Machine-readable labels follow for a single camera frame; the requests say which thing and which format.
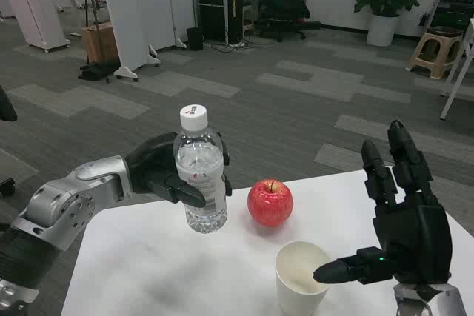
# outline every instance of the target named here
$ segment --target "white flower pot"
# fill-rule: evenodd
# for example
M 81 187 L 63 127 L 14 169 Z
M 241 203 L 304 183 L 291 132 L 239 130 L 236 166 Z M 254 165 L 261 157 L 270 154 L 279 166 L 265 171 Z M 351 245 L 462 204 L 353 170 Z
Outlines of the white flower pot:
M 400 16 L 387 18 L 372 14 L 367 43 L 374 46 L 390 46 L 397 30 Z

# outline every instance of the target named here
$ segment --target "water bottle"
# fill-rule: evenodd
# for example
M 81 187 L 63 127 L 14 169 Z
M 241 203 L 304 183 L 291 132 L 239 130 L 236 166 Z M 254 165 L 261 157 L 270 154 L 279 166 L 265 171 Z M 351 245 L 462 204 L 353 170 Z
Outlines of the water bottle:
M 180 179 L 198 189 L 206 199 L 204 208 L 184 205 L 187 223 L 200 233 L 219 230 L 227 220 L 224 157 L 219 135 L 207 123 L 202 105 L 181 109 L 182 131 L 173 151 Z

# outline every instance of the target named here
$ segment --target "office floor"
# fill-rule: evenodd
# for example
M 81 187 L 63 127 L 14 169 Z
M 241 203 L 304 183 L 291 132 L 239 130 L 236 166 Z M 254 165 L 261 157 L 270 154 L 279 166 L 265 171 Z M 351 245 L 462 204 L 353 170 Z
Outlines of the office floor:
M 61 17 L 74 24 L 68 10 Z M 395 40 L 378 49 L 364 37 L 320 30 L 306 41 L 253 38 L 260 47 L 232 53 L 172 50 L 159 54 L 161 68 L 139 70 L 139 83 L 106 84 L 77 79 L 84 63 L 79 39 L 46 55 L 24 45 L 16 21 L 6 19 L 0 83 L 19 120 L 0 123 L 0 179 L 12 175 L 18 191 L 0 200 L 0 220 L 12 221 L 41 184 L 79 164 L 126 155 L 178 130 L 179 109 L 202 103 L 229 147 L 235 189 L 268 177 L 291 181 L 361 169 L 366 138 L 390 161 L 386 130 L 397 118 L 425 151 L 447 211 L 474 233 L 474 72 L 448 120 L 440 121 L 441 82 L 404 70 L 416 43 Z M 30 316 L 61 314 L 80 245 L 78 239 L 61 255 Z

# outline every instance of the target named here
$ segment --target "black office chair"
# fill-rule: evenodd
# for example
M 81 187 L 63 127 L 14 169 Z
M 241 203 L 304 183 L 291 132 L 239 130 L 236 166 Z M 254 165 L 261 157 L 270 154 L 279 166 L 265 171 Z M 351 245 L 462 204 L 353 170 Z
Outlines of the black office chair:
M 261 24 L 260 35 L 265 32 L 278 32 L 278 42 L 283 32 L 299 33 L 301 39 L 306 36 L 302 30 L 317 30 L 321 26 L 318 21 L 298 23 L 299 19 L 308 19 L 311 14 L 304 0 L 260 0 Z
M 0 85 L 0 120 L 2 121 L 16 121 L 18 116 L 15 109 L 13 109 L 10 99 Z M 15 181 L 8 178 L 6 181 L 0 183 L 0 193 L 3 196 L 13 195 L 15 192 Z

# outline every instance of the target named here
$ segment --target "white cup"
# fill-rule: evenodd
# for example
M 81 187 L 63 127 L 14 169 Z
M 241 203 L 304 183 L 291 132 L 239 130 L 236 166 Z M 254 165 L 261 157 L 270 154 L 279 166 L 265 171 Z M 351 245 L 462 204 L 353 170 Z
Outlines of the white cup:
M 280 307 L 290 316 L 312 316 L 329 285 L 313 279 L 317 268 L 329 263 L 327 253 L 308 242 L 292 242 L 276 256 L 276 290 Z

